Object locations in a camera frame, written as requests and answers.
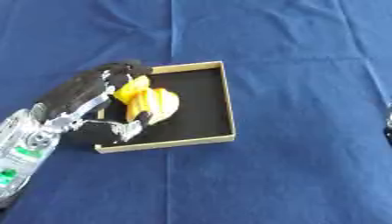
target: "blue tablecloth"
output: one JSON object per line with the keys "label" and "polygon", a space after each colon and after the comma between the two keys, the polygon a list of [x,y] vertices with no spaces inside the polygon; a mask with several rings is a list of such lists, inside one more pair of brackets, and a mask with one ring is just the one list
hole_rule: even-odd
{"label": "blue tablecloth", "polygon": [[392,222],[389,0],[2,0],[0,117],[77,71],[224,60],[237,140],[62,146],[3,223]]}

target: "robotic arm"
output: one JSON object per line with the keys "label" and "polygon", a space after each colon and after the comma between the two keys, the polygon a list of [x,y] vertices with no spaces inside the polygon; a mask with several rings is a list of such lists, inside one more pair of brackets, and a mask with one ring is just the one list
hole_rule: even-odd
{"label": "robotic arm", "polygon": [[[150,73],[151,68],[136,61],[98,66],[45,94],[32,109],[20,109],[6,118],[0,124],[0,202],[21,190],[64,133],[73,132],[92,142],[101,139],[101,144],[128,141],[139,134],[149,121],[147,112],[129,123],[84,117],[106,108],[109,96],[129,80]],[[96,133],[105,134],[97,138]]]}

